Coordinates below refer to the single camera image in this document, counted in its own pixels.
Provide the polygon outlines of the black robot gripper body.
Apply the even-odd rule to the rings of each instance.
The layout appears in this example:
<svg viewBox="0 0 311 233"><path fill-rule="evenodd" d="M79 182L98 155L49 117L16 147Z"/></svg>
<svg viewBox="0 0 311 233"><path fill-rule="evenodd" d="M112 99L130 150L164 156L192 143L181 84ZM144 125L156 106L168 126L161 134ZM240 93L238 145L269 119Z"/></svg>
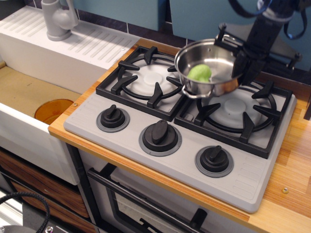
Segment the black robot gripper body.
<svg viewBox="0 0 311 233"><path fill-rule="evenodd" d="M244 50L251 60L263 60L265 72L293 73L302 55L286 44L279 36L282 21L258 16L253 24L221 23L215 45L233 52L236 57Z"/></svg>

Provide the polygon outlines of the black blue robot arm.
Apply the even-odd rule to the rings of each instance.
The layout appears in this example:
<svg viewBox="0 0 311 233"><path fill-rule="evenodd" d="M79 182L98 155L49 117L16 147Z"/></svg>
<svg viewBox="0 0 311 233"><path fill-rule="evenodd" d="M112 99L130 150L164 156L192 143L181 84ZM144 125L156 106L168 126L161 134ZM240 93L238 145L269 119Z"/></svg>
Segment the black blue robot arm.
<svg viewBox="0 0 311 233"><path fill-rule="evenodd" d="M244 18L255 18L251 25L222 23L214 42L233 52L235 61L232 77L239 84L250 84L263 70L275 71L281 76L290 75L302 54L295 51L280 37L283 31L287 38L299 39L307 29L306 8L309 0L259 0L257 11L245 10L238 1L231 0L233 10ZM303 30L298 34L288 32L289 22L295 12L302 17Z"/></svg>

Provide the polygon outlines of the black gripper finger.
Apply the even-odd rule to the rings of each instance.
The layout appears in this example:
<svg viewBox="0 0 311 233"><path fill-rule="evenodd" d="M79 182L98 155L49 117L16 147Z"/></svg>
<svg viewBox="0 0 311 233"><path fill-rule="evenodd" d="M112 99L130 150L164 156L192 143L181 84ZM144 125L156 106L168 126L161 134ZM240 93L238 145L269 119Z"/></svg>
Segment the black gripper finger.
<svg viewBox="0 0 311 233"><path fill-rule="evenodd" d="M263 60L251 60L244 69L242 85L249 85L264 69L266 62Z"/></svg>
<svg viewBox="0 0 311 233"><path fill-rule="evenodd" d="M246 74L247 67L250 63L250 58L244 50L240 50L234 61L232 69L232 78L243 77Z"/></svg>

